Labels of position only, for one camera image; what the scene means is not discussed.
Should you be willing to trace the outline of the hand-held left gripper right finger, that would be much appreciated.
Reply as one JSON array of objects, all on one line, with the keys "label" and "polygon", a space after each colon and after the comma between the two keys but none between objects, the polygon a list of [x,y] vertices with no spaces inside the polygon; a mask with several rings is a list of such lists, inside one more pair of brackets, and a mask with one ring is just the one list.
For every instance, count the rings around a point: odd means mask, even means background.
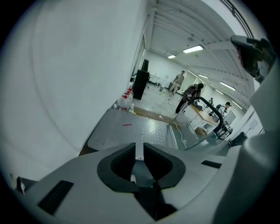
[{"label": "hand-held left gripper right finger", "polygon": [[161,189],[164,201],[179,210],[216,175],[225,157],[159,144],[143,144],[144,163]]}]

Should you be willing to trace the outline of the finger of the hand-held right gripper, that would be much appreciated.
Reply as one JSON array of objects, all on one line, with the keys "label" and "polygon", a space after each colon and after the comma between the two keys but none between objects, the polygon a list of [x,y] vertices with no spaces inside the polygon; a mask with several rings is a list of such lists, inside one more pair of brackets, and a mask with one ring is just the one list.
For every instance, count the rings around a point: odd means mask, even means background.
[{"label": "finger of the hand-held right gripper", "polygon": [[231,43],[237,49],[238,58],[244,70],[253,77],[259,74],[259,62],[262,61],[262,42],[255,38],[241,35],[230,37]]},{"label": "finger of the hand-held right gripper", "polygon": [[264,131],[280,130],[280,58],[269,41],[253,44],[252,71],[258,89],[251,97]]}]

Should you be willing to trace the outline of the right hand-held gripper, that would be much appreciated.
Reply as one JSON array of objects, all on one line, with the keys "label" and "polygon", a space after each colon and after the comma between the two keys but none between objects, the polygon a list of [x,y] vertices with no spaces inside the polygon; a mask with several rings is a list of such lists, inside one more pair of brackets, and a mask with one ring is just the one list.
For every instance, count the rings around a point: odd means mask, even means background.
[{"label": "right hand-held gripper", "polygon": [[270,190],[280,166],[280,136],[262,134],[242,145],[229,185],[213,217],[215,224],[264,224]]}]

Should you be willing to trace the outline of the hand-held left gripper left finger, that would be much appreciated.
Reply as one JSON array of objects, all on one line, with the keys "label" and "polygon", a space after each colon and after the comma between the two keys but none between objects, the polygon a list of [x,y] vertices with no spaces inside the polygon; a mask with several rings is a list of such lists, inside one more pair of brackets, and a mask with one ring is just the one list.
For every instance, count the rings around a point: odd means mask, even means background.
[{"label": "hand-held left gripper left finger", "polygon": [[129,143],[76,157],[36,182],[22,198],[44,224],[151,224],[154,219],[135,198],[137,185],[111,170],[121,161],[131,172],[135,144]]}]

